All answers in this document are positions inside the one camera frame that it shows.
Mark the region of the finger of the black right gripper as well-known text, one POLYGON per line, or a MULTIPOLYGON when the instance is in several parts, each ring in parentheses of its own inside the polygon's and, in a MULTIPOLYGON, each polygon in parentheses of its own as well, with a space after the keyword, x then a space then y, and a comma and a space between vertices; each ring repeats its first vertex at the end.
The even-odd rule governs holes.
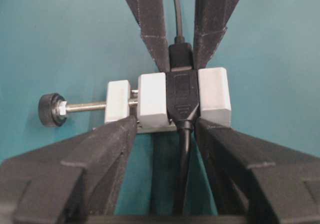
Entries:
POLYGON ((140 28, 140 37, 160 72, 169 71, 163 0, 126 0, 140 28))
POLYGON ((193 63, 205 68, 215 54, 239 0, 195 0, 193 63))

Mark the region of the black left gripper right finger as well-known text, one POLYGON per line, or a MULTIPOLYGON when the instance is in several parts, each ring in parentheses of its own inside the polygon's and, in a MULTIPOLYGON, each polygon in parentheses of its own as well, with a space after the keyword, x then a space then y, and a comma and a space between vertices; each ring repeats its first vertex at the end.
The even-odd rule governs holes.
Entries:
POLYGON ((220 214, 251 223, 319 223, 320 160, 198 119, 195 137, 220 214))

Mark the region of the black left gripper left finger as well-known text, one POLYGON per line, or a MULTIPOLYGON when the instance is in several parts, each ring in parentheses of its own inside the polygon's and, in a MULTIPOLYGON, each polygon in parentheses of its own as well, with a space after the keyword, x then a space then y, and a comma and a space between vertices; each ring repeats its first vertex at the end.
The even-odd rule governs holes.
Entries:
POLYGON ((113 215, 136 122, 129 116, 3 161, 1 223, 66 223, 113 215))

